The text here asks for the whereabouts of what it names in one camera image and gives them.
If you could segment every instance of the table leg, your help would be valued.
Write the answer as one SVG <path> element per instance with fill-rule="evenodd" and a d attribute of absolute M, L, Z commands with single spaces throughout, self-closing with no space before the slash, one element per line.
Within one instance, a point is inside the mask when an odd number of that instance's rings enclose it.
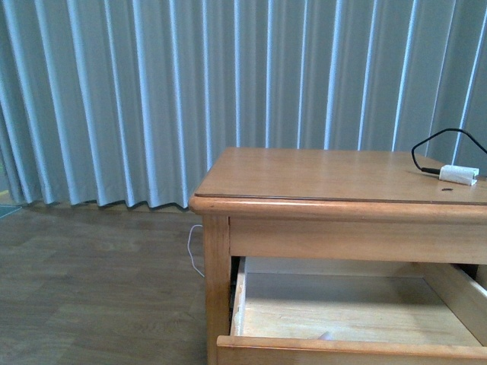
<path fill-rule="evenodd" d="M 203 217 L 208 365 L 216 365 L 216 339 L 230 332 L 230 234 L 228 217 Z"/>

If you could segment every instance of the white device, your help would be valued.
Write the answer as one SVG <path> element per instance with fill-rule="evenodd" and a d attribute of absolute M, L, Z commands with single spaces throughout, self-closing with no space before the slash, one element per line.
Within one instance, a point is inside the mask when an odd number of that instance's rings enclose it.
<path fill-rule="evenodd" d="M 445 165 L 440 169 L 440 180 L 462 185 L 472 186 L 477 182 L 478 176 L 479 169 L 475 167 Z"/>

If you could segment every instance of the wooden floor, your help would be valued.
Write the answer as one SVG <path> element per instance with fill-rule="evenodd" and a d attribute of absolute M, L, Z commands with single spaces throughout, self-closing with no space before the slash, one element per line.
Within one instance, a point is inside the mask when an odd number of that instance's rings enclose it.
<path fill-rule="evenodd" d="M 0 364 L 204 364 L 194 214 L 22 209 L 0 219 Z M 202 267 L 202 234 L 192 241 Z"/>

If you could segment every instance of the light blue curtain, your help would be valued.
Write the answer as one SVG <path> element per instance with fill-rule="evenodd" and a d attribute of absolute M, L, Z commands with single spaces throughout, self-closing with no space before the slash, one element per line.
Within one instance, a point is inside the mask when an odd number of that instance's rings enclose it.
<path fill-rule="evenodd" d="M 487 143 L 486 21 L 486 0 L 2 0 L 11 193 L 187 206 L 227 146 Z M 455 134 L 420 152 L 487 171 Z"/>

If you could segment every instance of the open drawer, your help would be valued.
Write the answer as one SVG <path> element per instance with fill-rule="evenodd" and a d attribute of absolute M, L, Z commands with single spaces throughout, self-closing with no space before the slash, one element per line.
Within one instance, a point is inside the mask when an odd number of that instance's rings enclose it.
<path fill-rule="evenodd" d="M 487 364 L 487 291 L 448 264 L 242 259 L 219 365 Z"/>

